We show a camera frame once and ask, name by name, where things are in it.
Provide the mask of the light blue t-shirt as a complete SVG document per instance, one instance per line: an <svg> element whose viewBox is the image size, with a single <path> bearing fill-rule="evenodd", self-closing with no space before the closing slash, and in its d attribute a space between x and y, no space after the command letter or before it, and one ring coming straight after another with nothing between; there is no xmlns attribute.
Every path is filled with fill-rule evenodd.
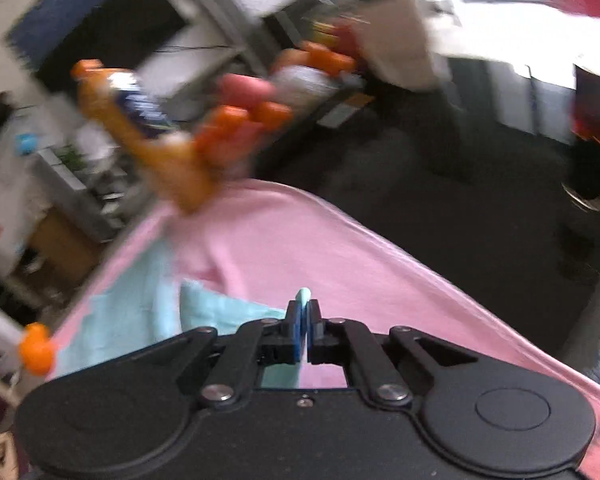
<svg viewBox="0 0 600 480"><path fill-rule="evenodd" d="M55 378L209 326L219 335L260 318L281 320L280 309L230 296L240 284L223 246L160 238L103 292L56 356Z"/></svg>

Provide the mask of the orange plush toy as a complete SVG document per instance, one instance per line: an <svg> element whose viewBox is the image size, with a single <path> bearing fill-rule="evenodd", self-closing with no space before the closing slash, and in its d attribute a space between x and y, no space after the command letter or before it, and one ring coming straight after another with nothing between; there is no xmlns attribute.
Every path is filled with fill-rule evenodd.
<svg viewBox="0 0 600 480"><path fill-rule="evenodd" d="M18 346L23 367L32 375L46 376L53 370L56 348L50 331L41 323L28 324Z"/></svg>

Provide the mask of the wooden bottle rack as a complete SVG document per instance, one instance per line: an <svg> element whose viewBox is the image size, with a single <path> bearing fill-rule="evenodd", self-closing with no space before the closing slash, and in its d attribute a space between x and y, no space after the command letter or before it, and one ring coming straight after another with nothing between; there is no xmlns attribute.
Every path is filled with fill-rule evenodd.
<svg viewBox="0 0 600 480"><path fill-rule="evenodd" d="M83 115L132 157L158 194L186 214L210 200L218 182L195 154L192 136L171 122L136 73L82 60L71 76Z"/></svg>

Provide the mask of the black television screen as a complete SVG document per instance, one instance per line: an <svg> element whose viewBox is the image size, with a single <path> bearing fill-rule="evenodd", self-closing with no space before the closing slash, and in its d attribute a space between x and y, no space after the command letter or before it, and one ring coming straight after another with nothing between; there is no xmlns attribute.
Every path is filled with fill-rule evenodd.
<svg viewBox="0 0 600 480"><path fill-rule="evenodd" d="M170 0L36 0L4 40L48 92L74 98L77 62L134 70L186 25Z"/></svg>

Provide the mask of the orange toy blocks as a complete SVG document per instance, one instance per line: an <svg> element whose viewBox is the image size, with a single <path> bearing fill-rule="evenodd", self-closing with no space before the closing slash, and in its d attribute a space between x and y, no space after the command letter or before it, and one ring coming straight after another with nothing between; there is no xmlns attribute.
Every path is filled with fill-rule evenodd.
<svg viewBox="0 0 600 480"><path fill-rule="evenodd" d="M222 170L251 154L262 139L288 127L334 93L356 61L324 44L302 42L276 56L266 78L225 74L219 103L194 130L193 154Z"/></svg>

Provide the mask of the pink blanket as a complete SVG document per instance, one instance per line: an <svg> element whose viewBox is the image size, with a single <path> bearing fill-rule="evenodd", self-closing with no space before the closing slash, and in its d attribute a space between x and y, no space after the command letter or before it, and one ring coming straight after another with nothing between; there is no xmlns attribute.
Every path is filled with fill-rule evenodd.
<svg viewBox="0 0 600 480"><path fill-rule="evenodd" d="M324 200L290 188L245 181L200 214L153 206L104 263L56 334L59 348L103 292L152 243L223 246L240 281L230 296L280 309L300 287L330 313L371 328L405 323L456 344L569 382L600 420L600 386L536 348L495 315L388 240Z"/></svg>

